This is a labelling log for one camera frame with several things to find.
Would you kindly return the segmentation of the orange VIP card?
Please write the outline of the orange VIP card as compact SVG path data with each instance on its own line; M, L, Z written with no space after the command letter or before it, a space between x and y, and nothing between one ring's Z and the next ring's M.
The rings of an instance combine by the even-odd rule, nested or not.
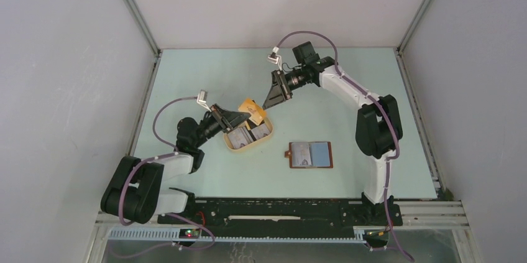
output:
M248 113L250 115L249 121L256 126L262 124L267 117L265 110L250 98L246 98L238 107L238 110L243 113Z

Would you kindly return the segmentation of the silver VIP diamond card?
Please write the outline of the silver VIP diamond card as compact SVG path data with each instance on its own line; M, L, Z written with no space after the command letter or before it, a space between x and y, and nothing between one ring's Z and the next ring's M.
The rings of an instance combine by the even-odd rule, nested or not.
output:
M310 144L308 142L292 142L290 155L292 168L308 168L313 166Z

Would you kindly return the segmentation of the brown leather card holder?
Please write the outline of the brown leather card holder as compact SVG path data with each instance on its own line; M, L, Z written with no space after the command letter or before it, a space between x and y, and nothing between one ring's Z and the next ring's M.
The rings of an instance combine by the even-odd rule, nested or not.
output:
M284 152L293 169L330 169L334 167L332 146L329 141L290 142Z

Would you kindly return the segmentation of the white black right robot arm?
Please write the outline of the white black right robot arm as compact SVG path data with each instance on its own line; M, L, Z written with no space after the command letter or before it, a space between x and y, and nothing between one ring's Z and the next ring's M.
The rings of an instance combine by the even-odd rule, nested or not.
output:
M359 150L373 160L363 192L369 203L362 206L361 215L368 224L378 224L387 215L392 160L400 155L403 136L397 100L366 89L341 68L337 57L320 57L311 42L294 47L293 54L297 66L289 72L283 69L278 47L268 55L267 60L277 69L272 72L272 84L262 107L269 109L288 101L294 90L315 84L357 108L355 141Z

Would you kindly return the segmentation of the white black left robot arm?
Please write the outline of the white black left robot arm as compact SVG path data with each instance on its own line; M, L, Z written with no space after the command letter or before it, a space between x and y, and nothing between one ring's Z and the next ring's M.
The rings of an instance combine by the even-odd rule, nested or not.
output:
M103 193L100 210L118 217L125 226L145 224L164 213L172 213L181 223L192 222L196 206L188 201L191 193L178 188L162 190L163 182L196 172L204 159L202 145L219 133L234 131L250 117L214 104L200 121L181 119L171 152L146 159L126 155L120 160Z

